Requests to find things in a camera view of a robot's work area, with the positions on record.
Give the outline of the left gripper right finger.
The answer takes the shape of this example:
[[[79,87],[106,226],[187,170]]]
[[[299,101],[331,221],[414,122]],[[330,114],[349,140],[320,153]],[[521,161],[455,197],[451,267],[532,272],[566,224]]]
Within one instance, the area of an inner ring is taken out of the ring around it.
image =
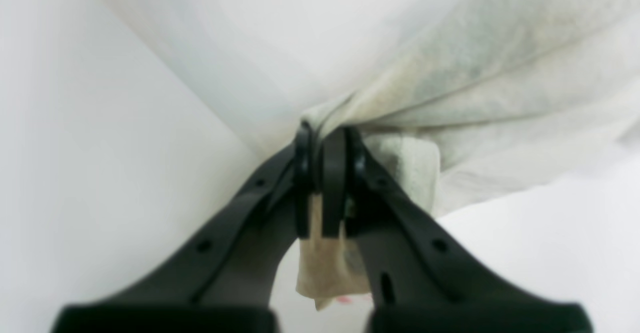
[[[355,242],[374,299],[368,333],[591,333],[586,311],[505,280],[416,205],[342,127],[321,144],[323,238]]]

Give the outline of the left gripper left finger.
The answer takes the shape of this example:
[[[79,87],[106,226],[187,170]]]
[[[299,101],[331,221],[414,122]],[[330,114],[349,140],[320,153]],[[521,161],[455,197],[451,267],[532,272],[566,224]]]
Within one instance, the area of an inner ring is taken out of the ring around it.
[[[130,287],[69,305],[55,333],[278,333],[269,308],[282,258],[310,235],[311,128],[261,164],[229,203]]]

